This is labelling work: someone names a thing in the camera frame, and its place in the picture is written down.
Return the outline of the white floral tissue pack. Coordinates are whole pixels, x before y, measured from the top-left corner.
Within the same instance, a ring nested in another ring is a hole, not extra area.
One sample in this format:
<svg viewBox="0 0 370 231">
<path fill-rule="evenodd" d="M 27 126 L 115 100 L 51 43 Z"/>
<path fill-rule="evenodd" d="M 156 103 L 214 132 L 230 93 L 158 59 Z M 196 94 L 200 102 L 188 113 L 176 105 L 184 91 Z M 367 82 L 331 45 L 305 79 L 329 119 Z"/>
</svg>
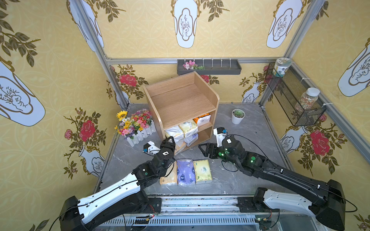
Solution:
<svg viewBox="0 0 370 231">
<path fill-rule="evenodd" d="M 165 130 L 165 136 L 166 138 L 173 137 L 174 142 L 179 142 L 185 137 L 184 132 L 178 125 Z"/>
</svg>

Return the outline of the yellow green floral tissue pack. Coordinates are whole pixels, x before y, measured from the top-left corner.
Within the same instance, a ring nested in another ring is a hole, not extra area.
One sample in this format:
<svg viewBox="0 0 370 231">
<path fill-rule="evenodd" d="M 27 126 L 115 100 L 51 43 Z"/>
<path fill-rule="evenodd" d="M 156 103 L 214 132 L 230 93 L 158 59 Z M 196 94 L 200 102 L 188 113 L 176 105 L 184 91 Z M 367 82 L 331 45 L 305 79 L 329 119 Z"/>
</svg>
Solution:
<svg viewBox="0 0 370 231">
<path fill-rule="evenodd" d="M 213 181 L 210 164 L 207 159 L 193 161 L 196 184 L 211 183 Z"/>
</svg>

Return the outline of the purple Vinda tissue pack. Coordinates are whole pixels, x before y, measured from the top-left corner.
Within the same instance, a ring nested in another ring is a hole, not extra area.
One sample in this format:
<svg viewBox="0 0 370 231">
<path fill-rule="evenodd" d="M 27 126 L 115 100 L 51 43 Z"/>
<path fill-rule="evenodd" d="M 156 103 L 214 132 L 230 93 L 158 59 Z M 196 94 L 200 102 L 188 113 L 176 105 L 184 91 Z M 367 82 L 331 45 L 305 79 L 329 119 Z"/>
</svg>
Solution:
<svg viewBox="0 0 370 231">
<path fill-rule="evenodd" d="M 192 159 L 177 160 L 177 181 L 180 186 L 196 184 L 195 169 Z"/>
</svg>

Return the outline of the orange cream tissue pack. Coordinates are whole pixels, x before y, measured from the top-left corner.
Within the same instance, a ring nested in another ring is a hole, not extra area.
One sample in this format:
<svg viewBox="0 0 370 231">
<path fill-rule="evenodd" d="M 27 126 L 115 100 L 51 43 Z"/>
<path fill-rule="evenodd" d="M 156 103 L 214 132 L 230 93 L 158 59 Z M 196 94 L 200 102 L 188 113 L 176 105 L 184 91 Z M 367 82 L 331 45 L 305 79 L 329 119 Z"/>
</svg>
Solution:
<svg viewBox="0 0 370 231">
<path fill-rule="evenodd" d="M 167 169 L 164 177 L 160 178 L 160 185 L 177 185 L 177 162 L 173 162 Z"/>
</svg>

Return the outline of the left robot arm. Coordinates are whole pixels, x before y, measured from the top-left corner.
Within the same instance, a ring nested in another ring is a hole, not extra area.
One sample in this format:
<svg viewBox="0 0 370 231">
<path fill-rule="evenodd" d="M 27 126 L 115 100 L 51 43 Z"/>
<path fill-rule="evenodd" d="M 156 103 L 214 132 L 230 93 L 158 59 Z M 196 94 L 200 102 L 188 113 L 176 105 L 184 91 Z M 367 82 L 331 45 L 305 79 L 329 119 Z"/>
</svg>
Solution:
<svg viewBox="0 0 370 231">
<path fill-rule="evenodd" d="M 138 165 L 126 177 L 88 197 L 68 198 L 57 221 L 63 231 L 92 231 L 119 215 L 143 212 L 149 203 L 145 188 L 156 183 L 175 162 L 173 137 L 162 141 L 152 160 Z"/>
</svg>

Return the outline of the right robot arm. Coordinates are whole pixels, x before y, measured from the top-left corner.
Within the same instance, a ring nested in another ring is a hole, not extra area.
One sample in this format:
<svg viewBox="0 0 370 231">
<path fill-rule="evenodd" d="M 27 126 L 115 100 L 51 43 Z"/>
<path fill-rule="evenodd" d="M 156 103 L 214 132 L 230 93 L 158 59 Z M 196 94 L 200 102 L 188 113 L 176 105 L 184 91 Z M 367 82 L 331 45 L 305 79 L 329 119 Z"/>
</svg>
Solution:
<svg viewBox="0 0 370 231">
<path fill-rule="evenodd" d="M 204 143 L 198 148 L 207 158 L 231 163 L 247 176 L 276 183 L 291 191 L 278 195 L 273 190 L 258 189 L 254 197 L 261 207 L 303 213 L 330 229 L 345 230 L 349 200 L 339 182 L 315 180 L 276 164 L 265 152 L 246 151 L 235 134 L 227 135 L 221 145 Z"/>
</svg>

